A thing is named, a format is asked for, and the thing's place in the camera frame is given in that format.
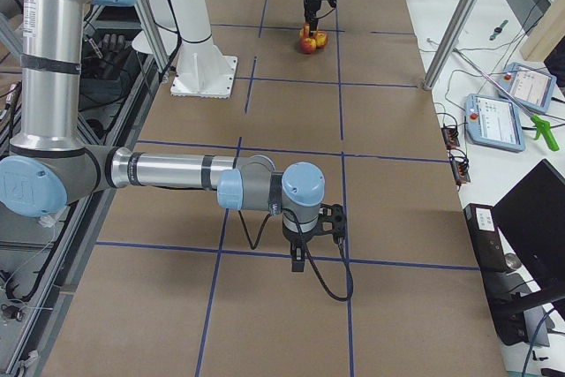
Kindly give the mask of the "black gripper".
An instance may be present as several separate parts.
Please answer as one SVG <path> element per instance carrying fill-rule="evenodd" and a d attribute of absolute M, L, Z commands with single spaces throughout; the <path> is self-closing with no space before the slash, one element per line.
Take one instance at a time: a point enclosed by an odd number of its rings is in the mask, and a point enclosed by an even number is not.
<path fill-rule="evenodd" d="M 282 214 L 282 233 L 290 242 L 291 271 L 305 270 L 305 247 L 314 237 L 322 232 L 320 220 L 296 224 L 290 214 Z"/>
<path fill-rule="evenodd" d="M 318 29 L 317 13 L 320 10 L 320 0 L 304 0 L 305 23 L 309 23 L 312 30 Z"/>

